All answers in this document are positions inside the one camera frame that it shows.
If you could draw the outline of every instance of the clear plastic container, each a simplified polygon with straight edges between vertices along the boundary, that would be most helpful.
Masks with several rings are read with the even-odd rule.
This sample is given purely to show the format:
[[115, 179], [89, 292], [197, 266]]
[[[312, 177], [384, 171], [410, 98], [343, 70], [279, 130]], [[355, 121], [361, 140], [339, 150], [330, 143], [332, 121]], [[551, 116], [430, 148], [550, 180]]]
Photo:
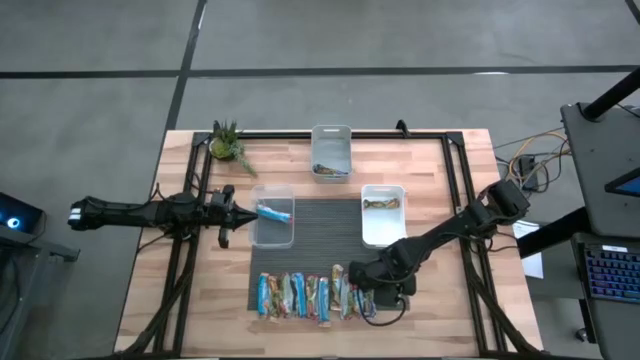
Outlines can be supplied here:
[[[316, 164], [345, 174], [318, 174], [313, 171]], [[311, 130], [311, 173], [314, 180], [321, 184], [346, 183], [351, 171], [351, 128], [345, 125], [314, 126]]]
[[[294, 218], [295, 198], [289, 185], [256, 185], [251, 189], [251, 208], [258, 212], [258, 205], [290, 214]], [[293, 245], [294, 221], [284, 223], [265, 216], [249, 223], [249, 239], [253, 246], [266, 249], [289, 248]]]
[[362, 241], [368, 248], [384, 248], [407, 237], [404, 219], [405, 190], [399, 185], [365, 185], [360, 202], [400, 200], [397, 209], [362, 209]]

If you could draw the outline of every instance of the glowing light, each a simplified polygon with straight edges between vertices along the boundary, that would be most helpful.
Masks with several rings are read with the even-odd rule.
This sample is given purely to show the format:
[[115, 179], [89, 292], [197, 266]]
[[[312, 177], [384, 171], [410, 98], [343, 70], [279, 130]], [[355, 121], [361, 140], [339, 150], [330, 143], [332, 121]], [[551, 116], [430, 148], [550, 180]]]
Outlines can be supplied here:
[[17, 218], [11, 218], [7, 220], [7, 226], [9, 226], [10, 229], [16, 229], [18, 226], [20, 226], [20, 220], [18, 220]]

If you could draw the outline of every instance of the backlit keyboard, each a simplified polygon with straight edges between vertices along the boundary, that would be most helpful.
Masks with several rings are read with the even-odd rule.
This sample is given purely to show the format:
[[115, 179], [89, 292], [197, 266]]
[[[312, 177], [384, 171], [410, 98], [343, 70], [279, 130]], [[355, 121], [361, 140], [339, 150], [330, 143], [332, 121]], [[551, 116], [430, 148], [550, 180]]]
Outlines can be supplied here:
[[584, 249], [591, 296], [640, 303], [640, 253]]

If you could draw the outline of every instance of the potted plant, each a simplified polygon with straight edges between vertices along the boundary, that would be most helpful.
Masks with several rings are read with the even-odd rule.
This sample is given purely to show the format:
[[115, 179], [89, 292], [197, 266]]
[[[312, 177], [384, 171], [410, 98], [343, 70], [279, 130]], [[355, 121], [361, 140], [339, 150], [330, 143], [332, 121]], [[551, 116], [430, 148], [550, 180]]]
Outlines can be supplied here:
[[231, 125], [223, 122], [222, 125], [218, 120], [213, 122], [213, 141], [209, 144], [209, 150], [214, 158], [221, 161], [235, 160], [253, 177], [258, 174], [253, 169], [247, 158], [244, 156], [244, 145], [238, 140], [236, 121], [232, 121]]

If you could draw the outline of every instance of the plant pot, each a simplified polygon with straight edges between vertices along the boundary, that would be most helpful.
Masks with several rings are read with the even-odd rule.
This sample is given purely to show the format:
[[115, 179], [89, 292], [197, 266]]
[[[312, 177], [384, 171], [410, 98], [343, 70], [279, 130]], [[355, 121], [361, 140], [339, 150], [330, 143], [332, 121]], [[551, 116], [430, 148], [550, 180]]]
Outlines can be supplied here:
[[216, 139], [216, 138], [213, 138], [213, 140], [211, 140], [211, 142], [209, 143], [209, 152], [211, 153], [211, 155], [212, 155], [216, 160], [220, 160], [220, 161], [233, 161], [233, 160], [234, 160], [233, 155], [227, 155], [227, 156], [224, 156], [224, 157], [219, 157], [219, 156], [216, 156], [216, 155], [213, 153], [213, 144], [215, 144], [215, 143], [216, 143], [216, 141], [217, 141], [217, 139]]

